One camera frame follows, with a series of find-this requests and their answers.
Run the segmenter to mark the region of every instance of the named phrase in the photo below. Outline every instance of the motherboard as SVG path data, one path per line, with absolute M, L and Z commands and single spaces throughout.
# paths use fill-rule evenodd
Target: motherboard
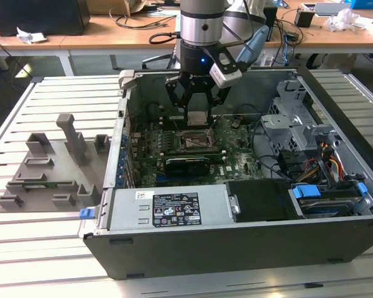
M 151 122 L 132 132 L 137 185 L 191 186 L 263 178 L 251 150 L 250 126 L 240 119 L 219 116 L 215 125 L 192 130 L 171 123 Z

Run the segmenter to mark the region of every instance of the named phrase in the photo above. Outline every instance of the warning label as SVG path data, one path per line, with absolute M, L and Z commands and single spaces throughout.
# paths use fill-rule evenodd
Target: warning label
M 157 228 L 176 225 L 201 225 L 197 192 L 154 195 L 153 225 Z

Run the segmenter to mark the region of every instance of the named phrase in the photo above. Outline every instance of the metal bracket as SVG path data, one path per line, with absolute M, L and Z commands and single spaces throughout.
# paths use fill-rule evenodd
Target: metal bracket
M 279 82 L 277 91 L 280 97 L 285 99 L 303 100 L 306 95 L 306 90 L 298 80 L 288 80 Z
M 109 215 L 114 201 L 116 190 L 109 188 L 103 191 L 99 212 L 97 215 L 97 228 L 109 230 Z
M 229 200 L 229 205 L 231 206 L 232 214 L 237 215 L 237 214 L 241 213 L 241 208 L 239 207 L 239 203 L 237 201 L 237 196 L 235 194 L 231 195 L 231 196 L 228 196 L 228 200 Z
M 369 193 L 355 206 L 354 212 L 359 215 L 373 215 L 373 198 Z
M 119 76 L 120 89 L 125 90 L 136 84 L 134 70 L 122 70 Z

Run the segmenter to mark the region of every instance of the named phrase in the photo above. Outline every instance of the blue latch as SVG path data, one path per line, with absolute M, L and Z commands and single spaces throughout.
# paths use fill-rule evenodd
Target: blue latch
M 300 184 L 293 188 L 293 193 L 296 199 L 302 197 L 320 197 L 321 193 L 319 192 L 318 186 L 314 184 Z
M 123 179 L 121 177 L 116 177 L 116 184 L 118 184 L 119 186 L 122 186 L 123 185 Z
M 122 147 L 127 145 L 128 140 L 127 135 L 122 135 Z
M 81 209 L 79 213 L 79 219 L 94 219 L 94 209 Z
M 361 192 L 362 196 L 367 194 L 368 190 L 363 182 L 359 182 L 356 186 L 358 187 L 358 190 Z

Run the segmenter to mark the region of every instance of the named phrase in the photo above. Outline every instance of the blue component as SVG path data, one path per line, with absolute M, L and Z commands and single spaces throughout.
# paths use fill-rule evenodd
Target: blue component
M 346 3 L 351 3 L 352 9 L 373 9 L 373 0 L 346 0 Z
M 247 44 L 248 46 L 253 49 L 253 53 L 251 53 L 246 47 L 243 47 L 241 52 L 238 54 L 236 61 L 237 62 L 245 62 L 248 66 L 254 63 L 262 49 L 264 48 L 265 41 L 267 40 L 269 28 L 268 26 L 262 26 L 260 29 L 256 30 L 252 39 L 250 39 Z
M 122 147 L 126 146 L 129 141 L 129 138 L 127 138 L 127 135 L 122 135 Z
M 272 0 L 277 8 L 289 8 L 290 6 L 284 0 Z
M 303 197 L 303 194 L 297 187 L 293 188 L 293 193 L 296 199 L 301 199 Z
M 123 179 L 120 178 L 120 177 L 117 177 L 117 178 L 116 178 L 116 183 L 117 183 L 118 185 L 122 186 L 122 185 L 123 185 Z
M 94 219 L 94 209 L 81 209 L 79 219 Z
M 365 196 L 368 192 L 366 185 L 363 182 L 357 184 L 358 190 L 361 192 L 362 196 Z
M 300 184 L 293 188 L 293 193 L 297 199 L 301 197 L 320 197 L 318 186 L 314 184 Z

